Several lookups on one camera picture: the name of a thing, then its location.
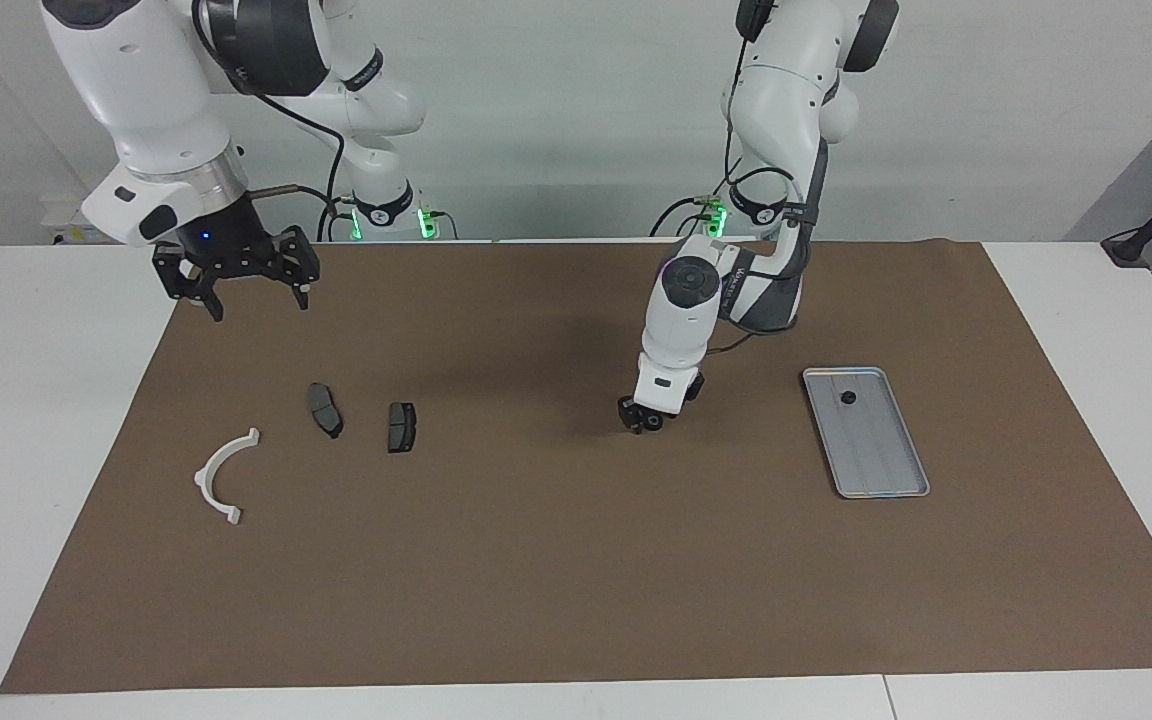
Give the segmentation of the curved grey brake pad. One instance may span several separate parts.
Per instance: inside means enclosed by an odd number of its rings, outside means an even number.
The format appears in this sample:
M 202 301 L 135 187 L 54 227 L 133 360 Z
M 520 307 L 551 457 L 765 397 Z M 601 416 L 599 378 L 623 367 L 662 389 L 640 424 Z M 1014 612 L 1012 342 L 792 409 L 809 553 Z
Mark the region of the curved grey brake pad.
M 329 438 L 338 439 L 344 429 L 332 389 L 323 382 L 311 382 L 306 388 L 306 406 L 317 427 Z

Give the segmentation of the brown table mat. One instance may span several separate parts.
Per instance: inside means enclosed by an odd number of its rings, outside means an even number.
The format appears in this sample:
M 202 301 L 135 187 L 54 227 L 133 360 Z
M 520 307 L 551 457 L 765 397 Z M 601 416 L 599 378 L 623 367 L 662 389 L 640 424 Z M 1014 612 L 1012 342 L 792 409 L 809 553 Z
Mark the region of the brown table mat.
M 306 311 L 179 304 L 1 691 L 1152 667 L 1152 538 L 983 247 L 814 247 L 797 327 L 635 435 L 660 255 L 320 247 Z M 882 369 L 929 497 L 838 497 L 813 366 Z M 251 427 L 234 526 L 194 473 Z

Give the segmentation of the silver metal tray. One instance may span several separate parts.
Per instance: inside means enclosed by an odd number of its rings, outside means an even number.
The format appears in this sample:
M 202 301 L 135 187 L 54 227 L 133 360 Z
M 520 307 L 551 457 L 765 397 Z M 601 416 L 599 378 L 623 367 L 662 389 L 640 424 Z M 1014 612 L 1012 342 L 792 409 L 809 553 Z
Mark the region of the silver metal tray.
M 881 367 L 808 367 L 803 384 L 838 497 L 929 497 L 929 475 Z M 858 401 L 841 404 L 849 389 Z

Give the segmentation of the white curved plastic bracket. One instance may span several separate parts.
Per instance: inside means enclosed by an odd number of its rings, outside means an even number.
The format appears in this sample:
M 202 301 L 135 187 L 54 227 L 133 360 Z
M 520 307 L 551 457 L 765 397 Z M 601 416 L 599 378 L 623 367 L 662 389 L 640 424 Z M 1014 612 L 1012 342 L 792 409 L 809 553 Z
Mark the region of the white curved plastic bracket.
M 215 480 L 217 475 L 223 462 L 227 462 L 234 455 L 237 455 L 241 450 L 247 450 L 247 448 L 256 447 L 260 444 L 262 430 L 251 427 L 247 430 L 247 434 L 230 439 L 230 441 L 221 445 L 218 450 L 212 452 L 212 454 L 194 473 L 195 486 L 200 492 L 202 500 L 210 507 L 210 509 L 220 511 L 227 523 L 230 525 L 238 525 L 242 520 L 241 507 L 233 503 L 223 503 L 215 495 Z

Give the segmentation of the rectangular grey brake pad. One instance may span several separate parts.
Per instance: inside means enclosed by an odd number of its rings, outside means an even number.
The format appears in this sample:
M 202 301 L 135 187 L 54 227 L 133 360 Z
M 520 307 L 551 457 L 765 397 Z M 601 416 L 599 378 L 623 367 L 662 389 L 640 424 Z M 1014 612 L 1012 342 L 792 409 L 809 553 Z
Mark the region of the rectangular grey brake pad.
M 412 450 L 419 427 L 416 406 L 411 402 L 393 402 L 388 407 L 387 418 L 388 454 L 407 454 Z

